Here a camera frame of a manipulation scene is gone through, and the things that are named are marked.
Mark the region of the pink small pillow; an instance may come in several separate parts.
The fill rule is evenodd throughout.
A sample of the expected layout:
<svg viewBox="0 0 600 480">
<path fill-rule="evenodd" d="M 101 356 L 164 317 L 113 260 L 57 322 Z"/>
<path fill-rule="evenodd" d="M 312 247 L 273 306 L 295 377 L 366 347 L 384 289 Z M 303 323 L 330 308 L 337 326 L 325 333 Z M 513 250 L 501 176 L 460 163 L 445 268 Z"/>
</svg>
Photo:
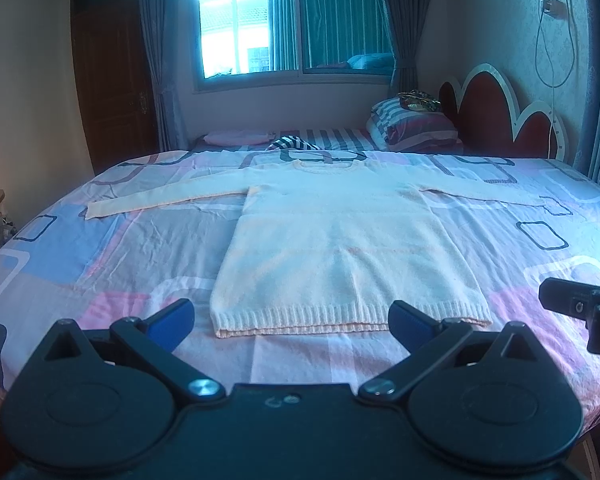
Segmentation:
<svg viewBox="0 0 600 480">
<path fill-rule="evenodd" d="M 236 146 L 270 144 L 276 138 L 277 134 L 270 130 L 230 129 L 210 131 L 202 140 L 221 148 L 236 148 Z"/>
</svg>

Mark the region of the red white scalloped headboard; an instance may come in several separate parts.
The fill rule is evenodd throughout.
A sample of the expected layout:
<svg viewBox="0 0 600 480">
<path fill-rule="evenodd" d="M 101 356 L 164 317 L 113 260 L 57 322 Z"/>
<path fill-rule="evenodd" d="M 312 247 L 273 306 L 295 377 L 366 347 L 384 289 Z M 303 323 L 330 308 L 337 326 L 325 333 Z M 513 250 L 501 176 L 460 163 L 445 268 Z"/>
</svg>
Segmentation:
<svg viewBox="0 0 600 480">
<path fill-rule="evenodd" d="M 520 107 L 508 78 L 489 63 L 474 67 L 463 82 L 446 78 L 438 98 L 467 155 L 567 158 L 569 139 L 562 118 L 543 101 Z"/>
</svg>

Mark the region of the gold patterned item on pillows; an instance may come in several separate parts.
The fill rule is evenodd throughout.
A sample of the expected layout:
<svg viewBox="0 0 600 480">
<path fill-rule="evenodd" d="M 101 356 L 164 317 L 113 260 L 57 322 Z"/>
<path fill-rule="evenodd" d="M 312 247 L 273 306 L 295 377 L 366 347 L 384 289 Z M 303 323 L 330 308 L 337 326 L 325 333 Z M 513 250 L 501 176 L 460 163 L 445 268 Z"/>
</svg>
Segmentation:
<svg viewBox="0 0 600 480">
<path fill-rule="evenodd" d="M 442 110 L 440 101 L 427 92 L 410 90 L 399 92 L 396 96 L 404 110 L 422 113 L 439 113 Z"/>
</svg>

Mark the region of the wall socket with charger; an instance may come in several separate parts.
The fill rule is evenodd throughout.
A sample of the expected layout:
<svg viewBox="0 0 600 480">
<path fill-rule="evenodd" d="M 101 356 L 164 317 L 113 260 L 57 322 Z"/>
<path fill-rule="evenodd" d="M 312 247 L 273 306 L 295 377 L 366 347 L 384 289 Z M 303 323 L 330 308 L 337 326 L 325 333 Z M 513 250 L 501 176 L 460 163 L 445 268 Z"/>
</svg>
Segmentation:
<svg viewBox="0 0 600 480">
<path fill-rule="evenodd" d="M 562 0 L 540 0 L 541 13 L 555 20 L 568 20 L 568 6 Z"/>
</svg>

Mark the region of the right grey curtain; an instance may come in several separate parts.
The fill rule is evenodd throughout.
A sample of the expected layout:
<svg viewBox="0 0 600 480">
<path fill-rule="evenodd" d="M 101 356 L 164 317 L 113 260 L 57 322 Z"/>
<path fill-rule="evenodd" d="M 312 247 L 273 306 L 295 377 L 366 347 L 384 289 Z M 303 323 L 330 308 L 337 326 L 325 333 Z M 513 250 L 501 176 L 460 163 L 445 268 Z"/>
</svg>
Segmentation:
<svg viewBox="0 0 600 480">
<path fill-rule="evenodd" d="M 390 88 L 393 93 L 418 86 L 416 58 L 430 0 L 381 0 L 394 58 Z"/>
</svg>

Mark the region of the grey curtain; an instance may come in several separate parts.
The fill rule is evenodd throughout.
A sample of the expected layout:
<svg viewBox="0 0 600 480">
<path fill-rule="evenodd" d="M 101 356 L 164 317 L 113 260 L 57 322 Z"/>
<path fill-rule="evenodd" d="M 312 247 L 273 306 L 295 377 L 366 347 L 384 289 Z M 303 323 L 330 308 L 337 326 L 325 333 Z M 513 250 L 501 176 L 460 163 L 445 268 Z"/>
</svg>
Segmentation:
<svg viewBox="0 0 600 480">
<path fill-rule="evenodd" d="M 138 0 L 161 151 L 188 149 L 178 98 L 178 0 Z"/>
<path fill-rule="evenodd" d="M 381 0 L 394 58 L 390 88 L 393 93 L 418 86 L 416 58 L 430 0 Z"/>
</svg>

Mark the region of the dark wooden door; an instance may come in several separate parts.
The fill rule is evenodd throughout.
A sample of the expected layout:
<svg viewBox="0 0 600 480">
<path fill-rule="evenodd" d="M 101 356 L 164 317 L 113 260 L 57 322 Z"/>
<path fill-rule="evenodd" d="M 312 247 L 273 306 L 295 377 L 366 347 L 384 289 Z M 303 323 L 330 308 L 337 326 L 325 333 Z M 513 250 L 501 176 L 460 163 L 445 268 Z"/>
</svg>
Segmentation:
<svg viewBox="0 0 600 480">
<path fill-rule="evenodd" d="M 140 0 L 71 0 L 76 94 L 95 174 L 158 152 Z"/>
</svg>

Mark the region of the left grey curtain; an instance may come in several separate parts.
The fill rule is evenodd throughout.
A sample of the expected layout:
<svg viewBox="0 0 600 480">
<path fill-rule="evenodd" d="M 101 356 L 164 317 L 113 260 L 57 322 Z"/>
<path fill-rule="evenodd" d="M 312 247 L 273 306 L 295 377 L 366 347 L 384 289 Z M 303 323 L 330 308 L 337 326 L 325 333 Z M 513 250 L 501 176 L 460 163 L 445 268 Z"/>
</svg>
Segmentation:
<svg viewBox="0 0 600 480">
<path fill-rule="evenodd" d="M 178 0 L 138 0 L 161 151 L 188 149 L 178 98 Z"/>
</svg>

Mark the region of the striped purple bed sheet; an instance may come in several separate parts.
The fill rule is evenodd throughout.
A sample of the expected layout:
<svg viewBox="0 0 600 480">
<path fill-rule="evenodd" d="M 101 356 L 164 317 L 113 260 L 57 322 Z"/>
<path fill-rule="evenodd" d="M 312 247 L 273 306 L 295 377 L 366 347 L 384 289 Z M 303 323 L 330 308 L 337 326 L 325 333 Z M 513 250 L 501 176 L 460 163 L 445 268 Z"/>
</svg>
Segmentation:
<svg viewBox="0 0 600 480">
<path fill-rule="evenodd" d="M 304 129 L 288 130 L 279 133 L 279 136 L 298 136 L 298 138 L 311 143 L 327 151 L 388 151 L 387 144 L 382 144 L 384 140 L 379 134 L 370 134 L 366 129 L 352 128 L 326 128 L 326 129 Z M 271 141 L 257 145 L 236 145 L 236 146 L 216 146 L 208 144 L 203 138 L 199 138 L 193 147 L 194 152 L 244 152 L 244 151 L 264 151 L 271 144 Z M 420 144 L 416 148 L 402 150 L 402 153 L 419 154 L 445 154 L 445 155 L 463 155 L 464 145 L 460 140 L 452 144 Z"/>
</svg>

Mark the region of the striped red black garment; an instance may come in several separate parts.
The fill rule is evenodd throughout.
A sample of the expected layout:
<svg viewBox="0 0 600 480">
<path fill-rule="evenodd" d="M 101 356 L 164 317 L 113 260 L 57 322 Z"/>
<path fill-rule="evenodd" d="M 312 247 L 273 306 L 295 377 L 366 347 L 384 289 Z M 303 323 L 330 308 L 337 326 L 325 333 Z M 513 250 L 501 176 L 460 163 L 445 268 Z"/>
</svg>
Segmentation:
<svg viewBox="0 0 600 480">
<path fill-rule="evenodd" d="M 280 136 L 274 140 L 267 148 L 268 151 L 276 150 L 298 150 L 298 151 L 321 151 L 321 148 L 300 136 Z"/>
</svg>

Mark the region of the cream knitted sweater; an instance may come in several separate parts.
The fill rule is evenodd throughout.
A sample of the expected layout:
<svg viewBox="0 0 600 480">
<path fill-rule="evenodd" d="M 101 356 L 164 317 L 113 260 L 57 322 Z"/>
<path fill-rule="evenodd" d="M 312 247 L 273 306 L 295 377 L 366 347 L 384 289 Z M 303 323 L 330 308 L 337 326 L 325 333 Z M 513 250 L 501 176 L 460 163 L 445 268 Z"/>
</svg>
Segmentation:
<svg viewBox="0 0 600 480">
<path fill-rule="evenodd" d="M 541 205 L 516 188 L 417 166 L 295 160 L 100 200 L 86 218 L 229 195 L 244 203 L 210 296 L 220 338 L 385 330 L 396 300 L 487 326 L 486 298 L 430 196 Z"/>
</svg>

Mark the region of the window with frame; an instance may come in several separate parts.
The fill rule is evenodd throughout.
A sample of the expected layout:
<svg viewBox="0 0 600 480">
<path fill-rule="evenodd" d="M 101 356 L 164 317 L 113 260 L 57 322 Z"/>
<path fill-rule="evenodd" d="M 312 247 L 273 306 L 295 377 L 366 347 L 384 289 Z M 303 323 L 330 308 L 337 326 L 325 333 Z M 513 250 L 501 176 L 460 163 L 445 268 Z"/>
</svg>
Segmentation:
<svg viewBox="0 0 600 480">
<path fill-rule="evenodd" d="M 198 89 L 387 79 L 381 0 L 192 0 Z"/>
</svg>

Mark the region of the striped folded pillow stack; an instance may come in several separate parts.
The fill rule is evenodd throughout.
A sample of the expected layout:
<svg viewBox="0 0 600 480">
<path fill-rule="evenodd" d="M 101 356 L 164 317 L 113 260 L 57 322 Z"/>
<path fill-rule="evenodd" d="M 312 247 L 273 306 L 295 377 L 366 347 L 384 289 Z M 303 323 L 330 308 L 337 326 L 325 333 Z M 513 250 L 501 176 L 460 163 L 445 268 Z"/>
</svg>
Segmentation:
<svg viewBox="0 0 600 480">
<path fill-rule="evenodd" d="M 407 110 L 398 98 L 375 104 L 366 130 L 383 151 L 452 153 L 463 148 L 460 135 L 445 114 Z"/>
</svg>

